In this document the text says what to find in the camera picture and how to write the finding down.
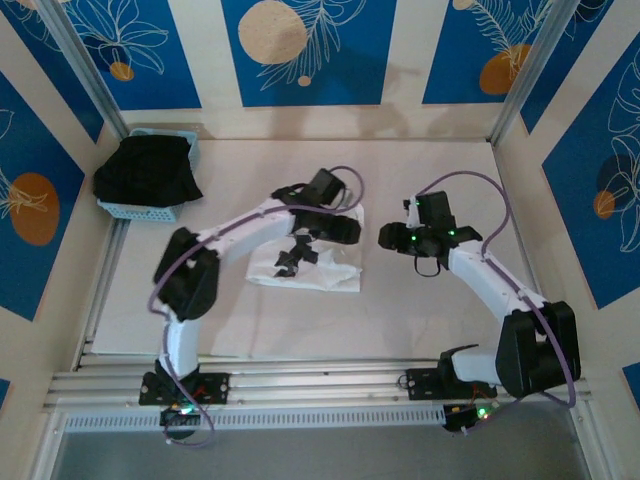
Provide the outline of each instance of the white tabletop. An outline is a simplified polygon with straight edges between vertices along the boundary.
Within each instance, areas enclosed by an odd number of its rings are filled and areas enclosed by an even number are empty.
[[[404,221],[402,200],[445,173],[470,169],[498,178],[484,142],[203,141],[196,181],[204,199],[187,205],[178,224],[132,222],[102,313],[93,352],[154,354],[163,320],[146,311],[151,278],[179,226],[192,231],[234,218],[276,188],[311,180],[319,168],[350,165],[366,194],[360,293],[264,287],[245,280],[248,257],[220,277],[218,301],[203,317],[199,353],[250,358],[428,358],[469,343],[495,345],[498,323],[450,272],[421,278],[413,259],[377,244],[380,227]],[[357,183],[340,173],[348,186]],[[488,236],[504,214],[501,198],[480,179],[441,184],[459,226]],[[511,225],[492,252],[525,283]],[[421,268],[434,268],[423,260]]]

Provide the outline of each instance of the beige circle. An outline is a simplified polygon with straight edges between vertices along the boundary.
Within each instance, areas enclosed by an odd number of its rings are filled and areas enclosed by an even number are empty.
[[[307,45],[307,29],[300,16],[276,0],[251,7],[238,24],[238,35],[247,55],[263,65],[293,60]]]
[[[466,10],[475,3],[475,0],[451,0],[453,8],[456,10]]]
[[[300,85],[301,87],[308,87],[309,85],[311,85],[311,77],[307,77],[306,75],[301,76],[298,79],[298,85]]]
[[[20,5],[27,7],[29,10],[38,8],[33,0],[16,0]],[[58,3],[67,3],[70,0],[58,0]]]

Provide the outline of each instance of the black fabric piece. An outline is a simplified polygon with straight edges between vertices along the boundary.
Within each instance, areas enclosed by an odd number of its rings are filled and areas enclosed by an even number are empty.
[[[189,165],[186,138],[127,137],[93,176],[93,193],[109,203],[170,207],[202,198]]]

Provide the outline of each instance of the vent grille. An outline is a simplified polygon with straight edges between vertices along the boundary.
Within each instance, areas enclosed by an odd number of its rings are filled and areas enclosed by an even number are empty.
[[[283,410],[219,410],[210,412],[218,430],[264,430],[278,428],[343,428],[375,426],[444,425],[441,406],[324,408]],[[161,430],[159,412],[74,414],[65,431],[141,432]],[[207,428],[195,418],[176,429]]]

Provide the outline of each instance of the plastic basket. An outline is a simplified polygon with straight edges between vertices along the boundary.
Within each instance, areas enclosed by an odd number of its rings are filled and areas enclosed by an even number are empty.
[[[129,133],[130,137],[140,135],[173,135],[184,137],[191,145],[189,149],[189,164],[191,171],[196,169],[198,160],[200,159],[200,147],[198,147],[198,134],[195,132],[177,131],[177,130],[159,130],[156,128],[136,128]],[[124,205],[120,203],[108,203],[98,200],[98,205],[104,208],[115,218],[125,218],[128,220],[147,220],[150,222],[167,222],[174,223],[180,217],[182,205],[173,207],[145,207],[141,205]]]

